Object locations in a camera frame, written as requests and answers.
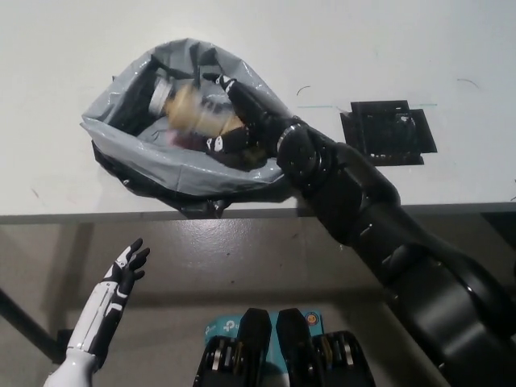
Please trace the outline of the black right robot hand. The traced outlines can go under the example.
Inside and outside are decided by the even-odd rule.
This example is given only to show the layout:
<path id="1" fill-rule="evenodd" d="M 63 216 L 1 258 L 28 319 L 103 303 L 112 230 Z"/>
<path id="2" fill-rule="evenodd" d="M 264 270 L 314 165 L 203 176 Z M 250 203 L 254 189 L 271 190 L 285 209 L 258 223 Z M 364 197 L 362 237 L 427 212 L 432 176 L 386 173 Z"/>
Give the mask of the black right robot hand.
<path id="1" fill-rule="evenodd" d="M 237 117 L 248 129 L 251 142 L 269 156 L 277 156 L 278 143 L 285 130 L 302 123 L 300 118 L 275 107 L 267 95 L 235 78 L 217 73 L 203 73 L 202 77 L 225 91 Z"/>

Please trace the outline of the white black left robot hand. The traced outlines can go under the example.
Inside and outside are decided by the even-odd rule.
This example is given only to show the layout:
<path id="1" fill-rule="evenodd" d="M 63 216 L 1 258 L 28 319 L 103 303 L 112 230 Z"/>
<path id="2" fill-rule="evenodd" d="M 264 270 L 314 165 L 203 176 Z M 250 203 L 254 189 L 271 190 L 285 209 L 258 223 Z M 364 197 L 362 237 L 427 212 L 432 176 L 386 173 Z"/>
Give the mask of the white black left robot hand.
<path id="1" fill-rule="evenodd" d="M 94 356 L 98 369 L 106 360 L 134 284 L 145 274 L 142 267 L 150 249 L 142 245 L 143 240 L 137 239 L 126 247 L 95 285 L 68 342 L 67 348 Z"/>

